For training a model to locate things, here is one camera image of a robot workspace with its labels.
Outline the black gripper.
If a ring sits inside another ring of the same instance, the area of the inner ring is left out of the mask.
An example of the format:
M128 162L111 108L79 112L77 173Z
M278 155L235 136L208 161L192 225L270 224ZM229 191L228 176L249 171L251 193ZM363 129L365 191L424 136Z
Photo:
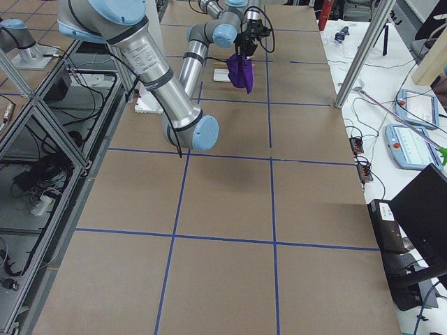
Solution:
M245 28L235 39L235 52L239 56L252 56L262 38L270 36L270 29L267 28L260 19L248 19Z

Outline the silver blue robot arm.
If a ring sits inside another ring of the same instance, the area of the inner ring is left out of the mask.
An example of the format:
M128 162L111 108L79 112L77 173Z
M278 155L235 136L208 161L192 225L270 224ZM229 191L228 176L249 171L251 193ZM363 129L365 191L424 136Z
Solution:
M22 70L43 70L52 58L52 52L46 56L44 48L38 45L26 24L19 19L1 21L1 50L7 54L17 50L12 64Z
M59 1L58 25L65 36L116 47L122 53L119 60L162 107L165 139L178 149L208 151L218 140L219 124L191 98L209 46L235 48L224 61L228 78L234 87L251 93L251 56L273 30L259 18L260 1L227 1L225 8L217 1L199 1L198 6L212 20L189 29L178 77L149 32L144 1Z

